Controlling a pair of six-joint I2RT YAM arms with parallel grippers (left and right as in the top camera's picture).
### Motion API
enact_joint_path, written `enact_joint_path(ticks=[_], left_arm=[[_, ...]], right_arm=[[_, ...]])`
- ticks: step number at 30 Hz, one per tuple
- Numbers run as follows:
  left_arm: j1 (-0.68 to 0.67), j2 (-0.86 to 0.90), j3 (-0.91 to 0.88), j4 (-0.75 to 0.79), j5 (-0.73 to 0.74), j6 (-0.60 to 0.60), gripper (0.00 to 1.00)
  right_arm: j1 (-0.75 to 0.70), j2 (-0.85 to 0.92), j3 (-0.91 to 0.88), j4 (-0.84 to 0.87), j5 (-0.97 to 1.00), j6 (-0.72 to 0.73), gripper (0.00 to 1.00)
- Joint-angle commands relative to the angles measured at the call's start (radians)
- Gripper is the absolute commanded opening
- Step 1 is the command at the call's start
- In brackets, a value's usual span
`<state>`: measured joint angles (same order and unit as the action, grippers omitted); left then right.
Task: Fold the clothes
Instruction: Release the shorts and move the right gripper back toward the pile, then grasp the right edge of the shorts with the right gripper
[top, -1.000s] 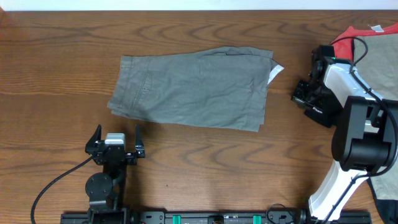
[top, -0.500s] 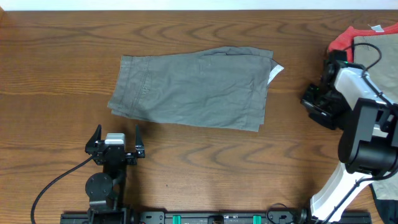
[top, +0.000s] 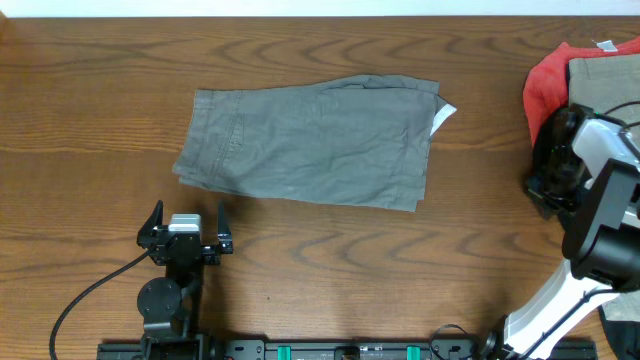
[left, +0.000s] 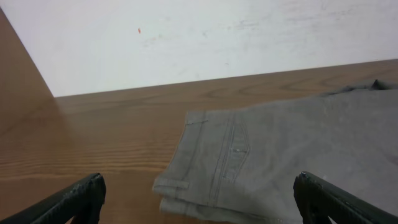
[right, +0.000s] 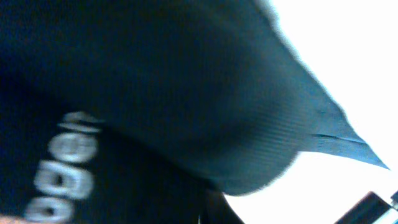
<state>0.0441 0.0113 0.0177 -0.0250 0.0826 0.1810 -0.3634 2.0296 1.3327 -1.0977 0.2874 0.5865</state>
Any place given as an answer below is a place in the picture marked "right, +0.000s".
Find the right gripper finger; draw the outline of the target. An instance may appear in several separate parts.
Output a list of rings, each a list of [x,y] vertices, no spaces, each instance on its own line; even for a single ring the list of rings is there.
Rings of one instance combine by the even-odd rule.
[[[335,224],[397,224],[397,192],[390,199],[369,192]]]

